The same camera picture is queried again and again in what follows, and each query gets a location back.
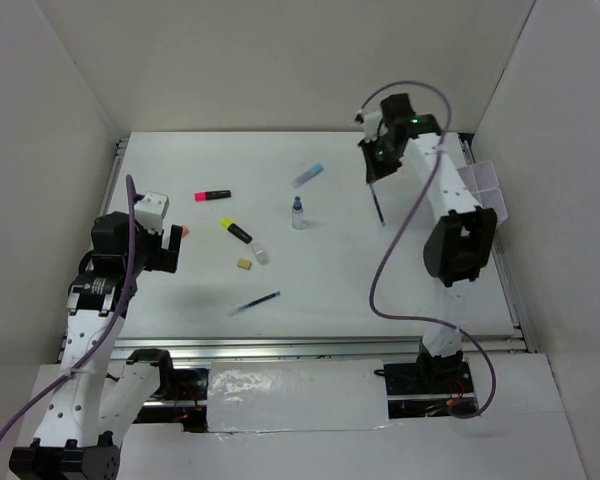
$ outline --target pen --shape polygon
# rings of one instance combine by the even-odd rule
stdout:
[[[279,296],[280,296],[280,291],[278,290],[277,292],[270,293],[269,295],[265,295],[264,297],[258,298],[257,300],[254,300],[252,302],[245,303],[244,305],[241,305],[238,308],[234,308],[233,310],[231,310],[229,312],[229,315],[231,316],[231,315],[235,315],[236,313],[239,313],[239,312],[244,312],[248,308],[254,307],[254,306],[258,305],[259,303],[266,302],[267,300],[270,300],[272,298],[276,298]]]
[[[229,197],[231,197],[231,190],[214,190],[212,192],[198,192],[194,195],[196,202],[218,200],[219,198]]]
[[[227,231],[231,233],[231,235],[233,235],[236,238],[239,238],[247,245],[249,245],[251,243],[251,240],[253,240],[253,237],[251,235],[249,235],[247,232],[245,232],[239,226],[233,223],[233,220],[231,220],[230,218],[224,217],[220,221],[220,225],[222,226],[222,228],[227,229]]]
[[[378,197],[376,196],[376,189],[373,188],[373,183],[369,184],[369,189],[371,190],[371,196],[373,197],[373,203],[376,206],[376,212],[378,212],[378,216],[380,217],[380,223],[384,227],[384,215],[382,215],[382,210],[380,210],[380,202],[378,202]]]

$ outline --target blue pen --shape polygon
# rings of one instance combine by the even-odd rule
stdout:
[[[262,298],[254,300],[253,302],[245,303],[244,305],[241,305],[238,308],[234,308],[233,310],[231,310],[229,312],[229,315],[231,316],[231,315],[235,315],[236,313],[244,312],[248,308],[254,307],[254,306],[258,305],[259,303],[266,302],[267,300],[269,300],[271,298],[276,298],[279,296],[280,296],[280,291],[270,293],[269,295],[266,295]]]
[[[302,175],[296,177],[295,180],[293,182],[291,182],[291,186],[293,188],[298,188],[303,183],[311,180],[313,177],[315,177],[317,174],[319,174],[322,170],[324,170],[324,167],[322,166],[322,164],[316,163],[313,167],[311,167],[309,170],[304,172]]]

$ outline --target clear plastic tape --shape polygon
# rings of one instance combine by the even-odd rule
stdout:
[[[215,362],[210,432],[371,430],[389,425],[380,360]]]

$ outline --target marker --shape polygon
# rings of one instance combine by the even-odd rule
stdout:
[[[207,200],[229,198],[231,197],[231,190],[214,190],[212,192],[198,192],[193,197],[196,199],[196,202],[206,202]]]
[[[270,293],[269,295],[266,295],[262,298],[254,300],[253,302],[245,303],[244,305],[241,305],[238,308],[234,308],[233,310],[231,310],[229,312],[229,315],[235,315],[236,313],[244,312],[248,308],[254,307],[254,306],[258,305],[259,303],[266,302],[267,300],[270,300],[272,298],[276,298],[279,296],[280,296],[280,291],[278,290],[277,292]]]
[[[222,228],[226,228],[229,231],[229,233],[231,233],[234,237],[239,238],[247,245],[249,245],[251,243],[251,240],[253,240],[253,237],[251,235],[249,235],[247,232],[245,232],[239,226],[233,223],[233,220],[231,220],[230,218],[224,217],[222,220],[220,220],[220,225],[222,226]]]
[[[293,180],[293,182],[291,182],[291,186],[293,188],[298,188],[300,185],[308,182],[309,180],[311,180],[313,177],[315,177],[317,174],[319,174],[323,170],[324,170],[324,167],[322,166],[322,164],[316,163],[313,167],[311,167],[309,170],[304,172],[302,175],[297,176]]]

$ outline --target small cube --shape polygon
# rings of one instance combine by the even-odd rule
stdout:
[[[245,270],[250,270],[251,262],[249,260],[245,260],[244,258],[241,258],[240,260],[238,260],[238,267],[244,268]]]

